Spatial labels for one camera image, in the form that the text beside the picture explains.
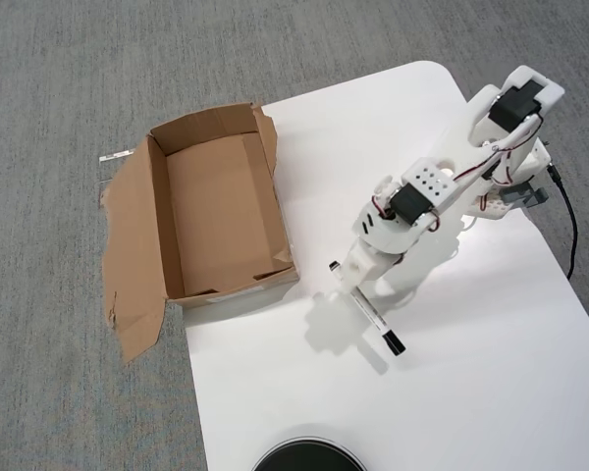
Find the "white gripper with hole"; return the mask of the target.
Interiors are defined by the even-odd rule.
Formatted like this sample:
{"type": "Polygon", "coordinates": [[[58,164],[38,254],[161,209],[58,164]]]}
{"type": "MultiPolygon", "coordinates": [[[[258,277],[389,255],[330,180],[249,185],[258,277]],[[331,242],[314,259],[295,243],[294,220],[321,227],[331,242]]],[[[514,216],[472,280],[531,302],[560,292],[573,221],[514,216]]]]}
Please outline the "white gripper with hole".
{"type": "Polygon", "coordinates": [[[367,242],[355,242],[342,264],[342,286],[356,288],[370,276],[382,276],[391,266],[391,255],[367,242]]]}

